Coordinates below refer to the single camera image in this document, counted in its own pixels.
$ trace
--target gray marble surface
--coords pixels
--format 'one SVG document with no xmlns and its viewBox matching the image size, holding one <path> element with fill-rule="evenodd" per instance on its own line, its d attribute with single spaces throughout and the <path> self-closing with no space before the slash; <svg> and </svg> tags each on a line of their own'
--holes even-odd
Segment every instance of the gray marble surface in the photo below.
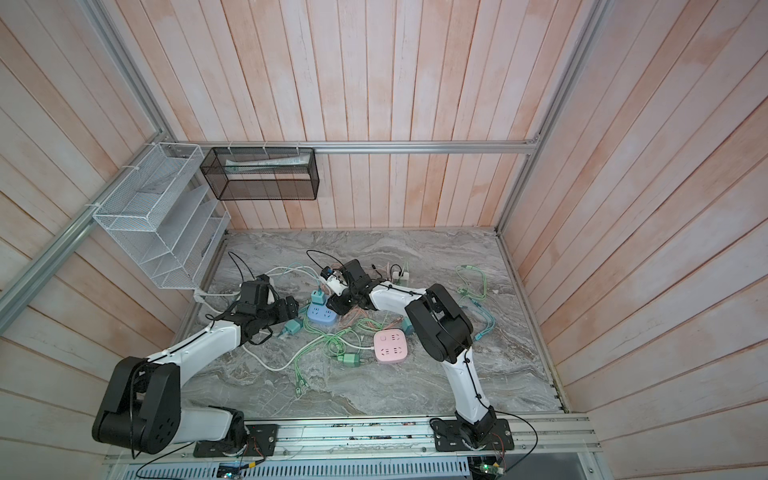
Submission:
<svg viewBox="0 0 768 480">
<path fill-rule="evenodd" d="M 305 250 L 327 251 L 343 261 L 357 258 L 367 269 L 374 263 L 408 264 L 409 285 L 427 287 L 442 283 L 459 300 L 456 289 L 462 281 L 454 271 L 471 264 L 488 276 L 488 299 L 483 302 L 497 319 L 496 328 L 475 342 L 475 361 L 485 394 L 497 409 L 508 412 L 554 411 L 554 397 L 545 368 L 536 351 L 503 263 L 495 235 L 489 230 L 325 230 L 234 233 L 227 250 L 239 254 L 256 275 L 275 266 L 301 262 L 313 265 Z M 479 276 L 467 274 L 472 285 Z M 309 276 L 288 273 L 275 278 L 281 295 L 294 295 L 304 305 L 316 284 Z M 220 262 L 210 292 L 230 292 L 240 283 L 240 274 L 226 255 Z M 210 298 L 212 303 L 217 299 Z M 223 300 L 216 305 L 223 308 Z M 207 321 L 204 307 L 197 331 Z M 468 310 L 475 333 L 485 321 Z M 382 320 L 384 312 L 371 312 Z M 372 345 L 370 334 L 361 333 L 364 345 Z M 248 346 L 267 365 L 280 367 L 307 344 L 313 335 L 302 330 L 296 336 L 281 336 L 262 346 Z M 356 341 L 354 336 L 345 337 Z M 193 377 L 183 388 L 185 406 L 227 406 L 245 412 L 247 418 L 307 418 L 349 415 L 451 415 L 455 405 L 442 367 L 421 347 L 415 334 L 408 338 L 405 362 L 382 365 L 370 350 L 361 352 L 362 365 L 345 367 L 323 349 L 302 356 L 301 373 L 309 386 L 296 394 L 292 367 L 280 372 L 264 369 L 242 347 L 221 356 Z"/>
</svg>

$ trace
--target power strip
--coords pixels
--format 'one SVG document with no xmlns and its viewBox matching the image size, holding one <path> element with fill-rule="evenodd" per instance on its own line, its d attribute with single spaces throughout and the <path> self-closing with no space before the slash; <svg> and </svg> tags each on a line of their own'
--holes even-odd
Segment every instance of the power strip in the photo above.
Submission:
<svg viewBox="0 0 768 480">
<path fill-rule="evenodd" d="M 325 305 L 311 303 L 306 310 L 306 318 L 320 325 L 333 325 L 339 319 L 339 314 Z"/>
</svg>

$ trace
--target socket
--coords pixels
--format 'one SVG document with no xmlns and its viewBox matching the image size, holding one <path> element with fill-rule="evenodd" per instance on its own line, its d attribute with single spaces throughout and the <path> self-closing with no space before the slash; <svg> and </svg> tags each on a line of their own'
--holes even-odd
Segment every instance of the socket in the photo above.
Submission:
<svg viewBox="0 0 768 480">
<path fill-rule="evenodd" d="M 408 343 L 402 330 L 382 330 L 373 336 L 373 351 L 379 363 L 400 363 L 408 355 Z"/>
<path fill-rule="evenodd" d="M 333 325 L 339 319 L 339 314 L 325 305 L 311 303 L 306 311 L 306 318 L 320 325 Z"/>
</svg>

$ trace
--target black mounting plate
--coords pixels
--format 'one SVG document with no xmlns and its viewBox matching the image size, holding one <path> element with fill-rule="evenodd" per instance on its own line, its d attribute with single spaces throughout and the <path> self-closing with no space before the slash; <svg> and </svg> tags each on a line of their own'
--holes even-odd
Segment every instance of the black mounting plate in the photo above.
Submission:
<svg viewBox="0 0 768 480">
<path fill-rule="evenodd" d="M 459 420 L 445 420 L 444 422 L 445 423 L 440 424 L 441 428 L 445 430 L 441 433 L 445 433 L 446 435 L 438 435 L 437 432 L 435 433 L 435 449 L 438 452 L 463 452 L 469 450 L 459 434 L 459 427 L 462 423 Z M 505 419 L 496 419 L 493 427 L 491 427 L 491 431 L 480 443 L 485 444 L 480 450 L 495 449 L 498 452 L 501 452 L 502 450 L 511 452 L 515 448 L 515 443 L 512 441 L 509 422 Z"/>
<path fill-rule="evenodd" d="M 254 448 L 258 446 L 259 452 L 265 457 L 275 454 L 275 442 L 277 441 L 277 424 L 246 425 L 248 429 L 248 446 L 243 457 L 260 457 L 261 454 Z M 194 446 L 195 458 L 220 458 L 226 456 L 219 442 L 198 442 Z"/>
</svg>

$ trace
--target wire shelf organizer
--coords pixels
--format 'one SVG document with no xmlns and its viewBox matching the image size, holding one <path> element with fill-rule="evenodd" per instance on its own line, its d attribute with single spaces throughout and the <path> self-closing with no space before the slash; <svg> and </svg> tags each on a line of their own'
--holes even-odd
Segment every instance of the wire shelf organizer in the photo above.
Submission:
<svg viewBox="0 0 768 480">
<path fill-rule="evenodd" d="M 187 188 L 202 162 L 199 145 L 157 144 L 94 214 L 160 288 L 198 287 L 229 224 L 207 186 Z"/>
</svg>

